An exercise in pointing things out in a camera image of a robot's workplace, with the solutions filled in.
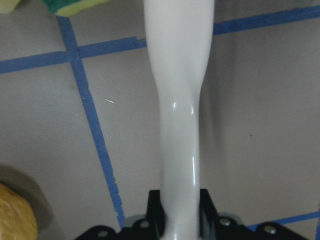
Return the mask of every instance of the white pipe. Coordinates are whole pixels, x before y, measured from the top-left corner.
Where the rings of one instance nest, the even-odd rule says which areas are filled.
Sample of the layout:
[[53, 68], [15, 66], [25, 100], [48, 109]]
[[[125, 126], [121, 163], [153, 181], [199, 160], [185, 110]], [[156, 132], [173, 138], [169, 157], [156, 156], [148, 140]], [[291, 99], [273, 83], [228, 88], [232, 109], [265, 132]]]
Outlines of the white pipe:
[[199, 238], [199, 98], [214, 0], [144, 0], [147, 48], [160, 103], [164, 240]]

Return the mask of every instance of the beige object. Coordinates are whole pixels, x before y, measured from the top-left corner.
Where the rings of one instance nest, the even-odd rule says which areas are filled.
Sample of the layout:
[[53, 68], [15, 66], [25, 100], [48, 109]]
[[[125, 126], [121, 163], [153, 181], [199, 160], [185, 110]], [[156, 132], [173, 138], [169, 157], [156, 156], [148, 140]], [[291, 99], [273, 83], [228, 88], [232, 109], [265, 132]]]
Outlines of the beige object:
[[20, 0], [0, 0], [0, 14], [11, 13]]
[[0, 240], [36, 240], [38, 227], [30, 204], [0, 183]]

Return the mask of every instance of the sponge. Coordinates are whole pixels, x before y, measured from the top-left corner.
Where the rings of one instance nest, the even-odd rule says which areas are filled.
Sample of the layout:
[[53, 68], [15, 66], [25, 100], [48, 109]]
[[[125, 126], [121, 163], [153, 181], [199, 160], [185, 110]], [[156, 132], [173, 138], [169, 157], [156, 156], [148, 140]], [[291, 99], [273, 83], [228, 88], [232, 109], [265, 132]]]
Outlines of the sponge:
[[0, 0], [0, 14], [11, 13], [20, 0]]
[[110, 0], [42, 0], [48, 10], [58, 16], [70, 17], [82, 10], [91, 8]]
[[30, 204], [0, 182], [0, 240], [36, 240], [37, 235]]

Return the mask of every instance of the metal screw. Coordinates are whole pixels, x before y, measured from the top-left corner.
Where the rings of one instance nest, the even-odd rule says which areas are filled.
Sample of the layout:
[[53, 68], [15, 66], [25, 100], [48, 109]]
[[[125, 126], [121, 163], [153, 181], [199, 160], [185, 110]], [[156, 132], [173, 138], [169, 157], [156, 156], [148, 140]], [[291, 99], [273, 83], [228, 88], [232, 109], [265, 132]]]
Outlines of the metal screw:
[[108, 236], [107, 231], [102, 230], [102, 231], [98, 232], [98, 238], [105, 238], [106, 236]]
[[229, 218], [223, 217], [219, 220], [219, 223], [223, 226], [229, 227], [231, 225], [231, 221]]
[[147, 229], [150, 226], [150, 223], [147, 220], [140, 222], [140, 228]]
[[266, 225], [264, 226], [263, 230], [268, 234], [276, 234], [277, 229], [274, 226]]

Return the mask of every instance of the yellow object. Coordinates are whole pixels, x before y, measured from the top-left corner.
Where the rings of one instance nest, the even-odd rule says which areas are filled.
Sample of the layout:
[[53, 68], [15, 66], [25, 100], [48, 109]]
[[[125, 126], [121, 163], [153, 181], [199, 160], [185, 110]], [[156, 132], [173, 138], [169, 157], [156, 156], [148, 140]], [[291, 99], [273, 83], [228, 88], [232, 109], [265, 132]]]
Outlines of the yellow object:
[[38, 227], [30, 204], [0, 183], [0, 240], [36, 240]]
[[68, 6], [60, 8], [55, 14], [62, 17], [70, 17], [74, 14], [81, 12], [82, 10], [91, 8], [98, 4], [108, 2], [110, 0], [81, 0], [75, 3], [72, 3]]
[[11, 13], [19, 2], [20, 0], [0, 0], [0, 14]]

